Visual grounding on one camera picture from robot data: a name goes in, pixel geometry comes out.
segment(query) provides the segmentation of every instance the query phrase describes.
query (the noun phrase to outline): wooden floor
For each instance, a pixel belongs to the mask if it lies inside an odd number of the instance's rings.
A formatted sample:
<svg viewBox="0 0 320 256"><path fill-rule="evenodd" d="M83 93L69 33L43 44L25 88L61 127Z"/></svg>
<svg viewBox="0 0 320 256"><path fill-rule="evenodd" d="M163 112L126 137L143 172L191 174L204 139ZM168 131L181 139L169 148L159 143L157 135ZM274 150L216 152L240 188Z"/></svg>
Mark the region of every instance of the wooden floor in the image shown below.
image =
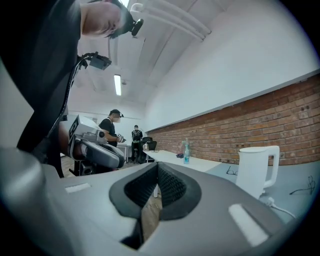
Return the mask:
<svg viewBox="0 0 320 256"><path fill-rule="evenodd" d="M75 162L68 156L63 156L61 158L61 165L64 178L74 177L74 175L69 171L69 169L74 170ZM135 166L134 163L125 163L120 170ZM159 214L162 209L161 192L158 189L158 197L154 198L152 195L141 212L141 222L143 230L143 238L146 241L154 230L157 228L159 223Z"/></svg>

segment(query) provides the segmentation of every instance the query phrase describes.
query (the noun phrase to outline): person wearing black shirt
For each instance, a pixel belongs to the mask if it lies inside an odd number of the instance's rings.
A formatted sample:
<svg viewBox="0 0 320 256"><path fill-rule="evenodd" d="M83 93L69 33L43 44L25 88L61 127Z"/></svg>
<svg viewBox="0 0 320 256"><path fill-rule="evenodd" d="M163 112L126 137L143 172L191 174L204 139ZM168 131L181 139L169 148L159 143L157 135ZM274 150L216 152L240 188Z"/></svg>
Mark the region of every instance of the person wearing black shirt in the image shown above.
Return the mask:
<svg viewBox="0 0 320 256"><path fill-rule="evenodd" d="M0 55L34 110L17 147L53 165L63 177L60 152L68 154L68 133L57 122L48 134L64 105L68 79L78 59L78 41L81 35L116 38L132 30L133 17L118 0L21 1L18 7L7 1L5 7L14 10L14 19L8 22L1 17L6 40ZM82 151L75 146L73 157L77 156Z"/></svg>
<svg viewBox="0 0 320 256"><path fill-rule="evenodd" d="M140 147L139 142L143 137L142 131L139 130L138 125L134 126L134 130L131 132L132 143L131 143L131 160L132 163L135 162L135 149L137 149L136 157L139 158L140 155Z"/></svg>
<svg viewBox="0 0 320 256"><path fill-rule="evenodd" d="M120 122L120 118L120 111L117 109L113 109L110 111L109 116L99 124L99 127L104 131L104 137L108 140L108 143L114 147L116 147L118 142L121 141L121 139L116 135L114 125L114 123Z"/></svg>

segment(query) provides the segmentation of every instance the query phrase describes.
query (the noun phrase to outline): brick wall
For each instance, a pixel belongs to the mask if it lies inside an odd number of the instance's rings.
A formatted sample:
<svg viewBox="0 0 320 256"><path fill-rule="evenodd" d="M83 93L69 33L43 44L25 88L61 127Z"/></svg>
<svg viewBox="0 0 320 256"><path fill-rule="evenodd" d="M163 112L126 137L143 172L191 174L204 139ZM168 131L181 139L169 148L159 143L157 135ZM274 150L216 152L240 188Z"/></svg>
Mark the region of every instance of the brick wall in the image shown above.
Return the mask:
<svg viewBox="0 0 320 256"><path fill-rule="evenodd" d="M157 150L239 163L241 148L280 146L280 164L320 160L320 75L262 96L148 132Z"/></svg>

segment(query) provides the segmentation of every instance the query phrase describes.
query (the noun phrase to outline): fluorescent light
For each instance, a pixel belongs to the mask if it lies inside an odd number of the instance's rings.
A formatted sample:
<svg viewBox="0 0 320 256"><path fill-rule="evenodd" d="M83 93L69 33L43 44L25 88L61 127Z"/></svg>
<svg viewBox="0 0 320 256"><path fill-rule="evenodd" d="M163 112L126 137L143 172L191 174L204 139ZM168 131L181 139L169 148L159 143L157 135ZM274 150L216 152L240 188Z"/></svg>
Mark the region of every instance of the fluorescent light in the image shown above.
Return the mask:
<svg viewBox="0 0 320 256"><path fill-rule="evenodd" d="M114 86L116 95L121 96L121 76L118 74L114 75Z"/></svg>
<svg viewBox="0 0 320 256"><path fill-rule="evenodd" d="M120 0L120 1L125 7L128 7L130 0Z"/></svg>

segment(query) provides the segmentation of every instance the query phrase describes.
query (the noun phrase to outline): white table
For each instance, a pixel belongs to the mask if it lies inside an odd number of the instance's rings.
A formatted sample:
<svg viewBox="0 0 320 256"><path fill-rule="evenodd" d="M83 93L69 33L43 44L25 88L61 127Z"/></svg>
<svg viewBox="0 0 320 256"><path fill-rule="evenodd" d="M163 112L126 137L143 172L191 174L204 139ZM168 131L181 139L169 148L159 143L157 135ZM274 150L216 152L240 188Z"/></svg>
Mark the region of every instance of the white table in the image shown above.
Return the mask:
<svg viewBox="0 0 320 256"><path fill-rule="evenodd" d="M129 161L129 147L131 147L131 145L128 145L126 143L118 143L116 145L117 148L124 148L124 158L126 160L126 162L128 163Z"/></svg>
<svg viewBox="0 0 320 256"><path fill-rule="evenodd" d="M157 162L166 162L174 165L184 166L190 169L194 169L199 172L206 172L210 169L218 166L221 162L209 161L205 159L190 157L189 163L184 164L183 158L178 158L175 153L168 152L165 150L160 150L159 152L155 151L143 151L146 154L146 162L148 163L149 157L153 158ZM153 196L158 197L158 185L156 185Z"/></svg>

